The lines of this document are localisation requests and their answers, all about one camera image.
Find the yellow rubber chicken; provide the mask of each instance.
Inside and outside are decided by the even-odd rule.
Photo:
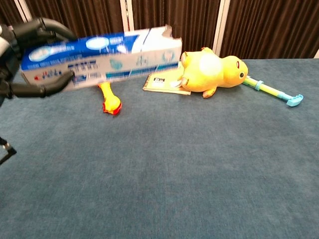
[[[99,83],[98,87],[101,88],[104,96],[104,102],[102,103],[103,112],[110,113],[112,115],[117,115],[121,111],[122,103],[120,99],[113,94],[111,89],[111,83]]]
[[[236,56],[220,58],[208,47],[201,51],[184,52],[181,56],[184,74],[181,86],[189,91],[203,92],[211,97],[217,87],[234,87],[244,82],[248,74],[246,64]]]

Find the brown curtain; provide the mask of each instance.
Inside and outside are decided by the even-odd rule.
[[[32,18],[46,17],[78,37],[123,31],[119,0],[25,0]]]
[[[0,23],[6,25],[16,25],[22,23],[18,9],[13,0],[1,0],[0,2]]]
[[[220,0],[132,0],[134,28],[166,24],[182,37],[183,51],[213,47]]]
[[[319,49],[319,0],[232,0],[221,57],[313,58]]]

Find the blue carpet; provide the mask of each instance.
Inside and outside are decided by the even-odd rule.
[[[319,60],[246,63],[304,100],[144,92],[145,78],[112,85],[117,117],[97,87],[6,100],[18,153],[0,167],[0,238],[319,238]]]

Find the toy shovel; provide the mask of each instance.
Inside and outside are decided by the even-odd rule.
[[[267,92],[270,95],[273,95],[279,99],[282,99],[284,101],[287,101],[287,105],[290,107],[294,107],[300,104],[300,102],[303,100],[303,96],[302,95],[297,95],[297,96],[290,96],[287,95],[286,93],[282,92],[282,91],[278,91],[272,87],[269,87],[267,85],[264,84],[263,81],[256,81],[253,78],[251,78],[250,76],[247,76],[246,79],[243,82],[244,85],[248,85],[251,86],[253,88],[255,88],[255,90],[259,91],[262,90],[264,92]]]

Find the notebook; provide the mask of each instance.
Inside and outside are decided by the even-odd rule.
[[[184,68],[179,62],[178,68],[150,74],[145,81],[143,90],[190,95],[191,91],[184,89],[179,80],[183,73]]]

